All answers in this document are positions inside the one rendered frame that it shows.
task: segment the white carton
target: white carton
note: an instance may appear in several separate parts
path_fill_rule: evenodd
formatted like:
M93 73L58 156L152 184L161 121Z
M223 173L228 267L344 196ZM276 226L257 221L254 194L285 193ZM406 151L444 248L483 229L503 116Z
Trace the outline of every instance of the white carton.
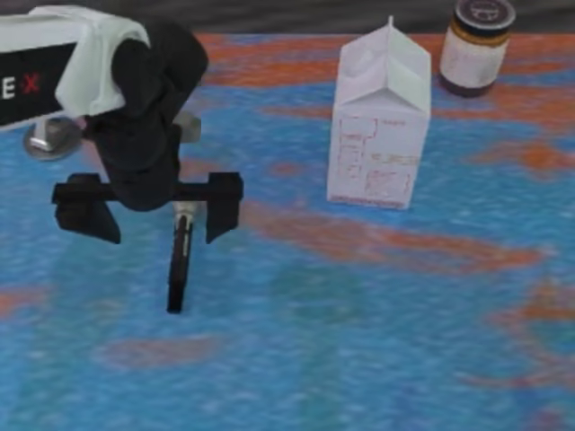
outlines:
M327 198L405 209L431 113L431 55L395 29L343 46L333 104Z

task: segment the black jar lid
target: black jar lid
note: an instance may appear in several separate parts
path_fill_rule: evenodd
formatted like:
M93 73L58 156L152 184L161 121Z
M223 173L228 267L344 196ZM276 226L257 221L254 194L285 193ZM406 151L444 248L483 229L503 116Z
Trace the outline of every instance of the black jar lid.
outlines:
M465 27L479 31L504 31L515 21L515 9L508 0L459 0L456 18Z

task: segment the red letter x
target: red letter x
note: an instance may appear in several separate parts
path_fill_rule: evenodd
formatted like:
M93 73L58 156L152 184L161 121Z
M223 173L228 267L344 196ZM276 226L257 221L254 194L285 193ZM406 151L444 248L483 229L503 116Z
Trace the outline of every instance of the red letter x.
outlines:
M29 94L31 92L38 92L40 88L38 87L38 74L24 74L24 94Z

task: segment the dark background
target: dark background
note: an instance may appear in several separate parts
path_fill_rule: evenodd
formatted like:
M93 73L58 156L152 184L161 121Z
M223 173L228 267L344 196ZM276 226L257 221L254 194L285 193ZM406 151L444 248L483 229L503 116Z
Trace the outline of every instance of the dark background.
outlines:
M443 32L455 0L0 0L2 13L82 4L116 14L163 14L197 31L365 33L393 14L406 32ZM515 0L515 31L572 32L575 0Z

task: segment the jar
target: jar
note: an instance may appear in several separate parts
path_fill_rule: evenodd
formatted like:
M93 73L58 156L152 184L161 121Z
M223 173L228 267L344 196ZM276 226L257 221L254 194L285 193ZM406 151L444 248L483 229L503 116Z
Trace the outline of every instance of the jar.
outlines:
M515 18L508 0L459 0L439 64L444 88L463 97L488 92L505 58Z

